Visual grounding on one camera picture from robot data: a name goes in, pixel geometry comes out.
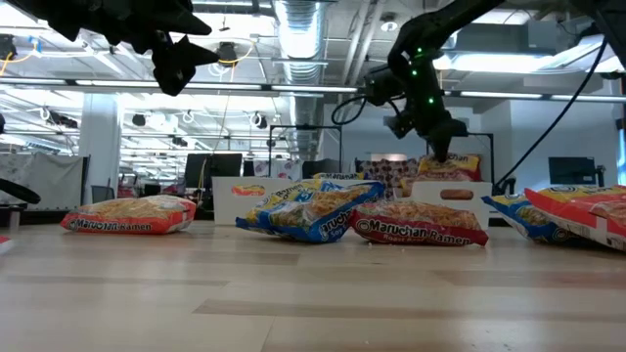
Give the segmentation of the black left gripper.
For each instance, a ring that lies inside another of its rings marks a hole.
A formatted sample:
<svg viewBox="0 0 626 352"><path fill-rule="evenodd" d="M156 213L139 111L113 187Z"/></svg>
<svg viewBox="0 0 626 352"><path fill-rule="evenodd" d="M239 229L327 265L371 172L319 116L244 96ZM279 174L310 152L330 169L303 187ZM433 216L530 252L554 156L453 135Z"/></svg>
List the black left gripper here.
<svg viewBox="0 0 626 352"><path fill-rule="evenodd" d="M153 76L160 90L177 96L197 66L215 64L219 55L190 41L178 42L166 31L208 35L211 27L194 15L191 0L69 1L63 9L63 36L74 41L81 29L100 33L112 44L130 43L139 53L153 49Z"/></svg>

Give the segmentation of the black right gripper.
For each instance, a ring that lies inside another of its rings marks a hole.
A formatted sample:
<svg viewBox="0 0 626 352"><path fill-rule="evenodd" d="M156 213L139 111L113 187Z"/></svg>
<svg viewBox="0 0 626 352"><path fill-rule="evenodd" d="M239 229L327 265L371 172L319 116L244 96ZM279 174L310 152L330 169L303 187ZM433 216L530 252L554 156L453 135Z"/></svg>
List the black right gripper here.
<svg viewBox="0 0 626 352"><path fill-rule="evenodd" d="M434 157L438 162L448 159L448 151L453 137L467 137L467 125L452 117L448 110L404 109L399 114L385 116L383 125L398 139L410 132L429 141Z"/></svg>

